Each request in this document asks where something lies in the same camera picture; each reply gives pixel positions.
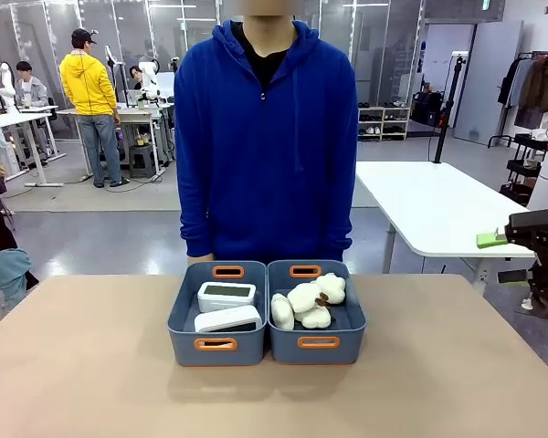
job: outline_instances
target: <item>door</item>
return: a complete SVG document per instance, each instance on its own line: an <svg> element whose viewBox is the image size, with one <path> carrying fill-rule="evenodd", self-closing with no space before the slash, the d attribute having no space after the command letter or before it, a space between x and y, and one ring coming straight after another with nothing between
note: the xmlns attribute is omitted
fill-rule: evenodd
<svg viewBox="0 0 548 438"><path fill-rule="evenodd" d="M477 26L467 80L458 108L454 136L487 144L503 129L500 87L518 56L523 22L483 23Z"/></svg>

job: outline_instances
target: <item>neck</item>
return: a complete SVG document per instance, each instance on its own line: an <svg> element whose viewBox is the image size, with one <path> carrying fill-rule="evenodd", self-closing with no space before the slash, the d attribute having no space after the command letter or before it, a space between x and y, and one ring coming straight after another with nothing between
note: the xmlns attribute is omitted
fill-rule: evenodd
<svg viewBox="0 0 548 438"><path fill-rule="evenodd" d="M249 44L261 57L288 50L296 38L289 16L244 16L243 27Z"/></svg>

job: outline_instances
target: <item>seated person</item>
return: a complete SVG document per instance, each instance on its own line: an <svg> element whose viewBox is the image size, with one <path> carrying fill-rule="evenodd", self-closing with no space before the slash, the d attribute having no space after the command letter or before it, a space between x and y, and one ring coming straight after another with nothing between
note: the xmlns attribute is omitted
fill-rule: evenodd
<svg viewBox="0 0 548 438"><path fill-rule="evenodd" d="M26 107L46 107L48 105L47 87L33 76L33 68L26 61L20 61L16 64L16 71L20 79L16 83L16 104ZM37 138L37 150L41 163L47 163L47 157L50 153L47 134L45 133L45 122L37 120L38 130L31 124L33 135Z"/></svg>
<svg viewBox="0 0 548 438"><path fill-rule="evenodd" d="M142 70L140 70L138 66L131 66L130 76L132 76L132 79L136 80L136 85L134 85L134 89L142 89Z"/></svg>

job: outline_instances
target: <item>black undershirt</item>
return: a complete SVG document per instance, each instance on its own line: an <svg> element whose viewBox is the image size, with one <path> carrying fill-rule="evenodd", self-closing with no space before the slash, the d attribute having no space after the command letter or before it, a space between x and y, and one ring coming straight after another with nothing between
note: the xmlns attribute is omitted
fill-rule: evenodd
<svg viewBox="0 0 548 438"><path fill-rule="evenodd" d="M284 57L286 57L286 52L288 52L288 50L270 53L267 57L261 57L256 53L246 38L242 23L233 22L231 24L231 31L244 49L249 65L252 67L256 78L258 78L262 90L265 90L272 78L274 78L276 71L279 69L280 64L282 64Z"/></svg>

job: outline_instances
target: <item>stool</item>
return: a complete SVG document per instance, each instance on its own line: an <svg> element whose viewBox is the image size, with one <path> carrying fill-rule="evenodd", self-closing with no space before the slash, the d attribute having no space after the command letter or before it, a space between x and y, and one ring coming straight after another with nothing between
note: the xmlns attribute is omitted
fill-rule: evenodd
<svg viewBox="0 0 548 438"><path fill-rule="evenodd" d="M130 148L130 177L152 178L155 174L153 164L153 146L131 146Z"/></svg>

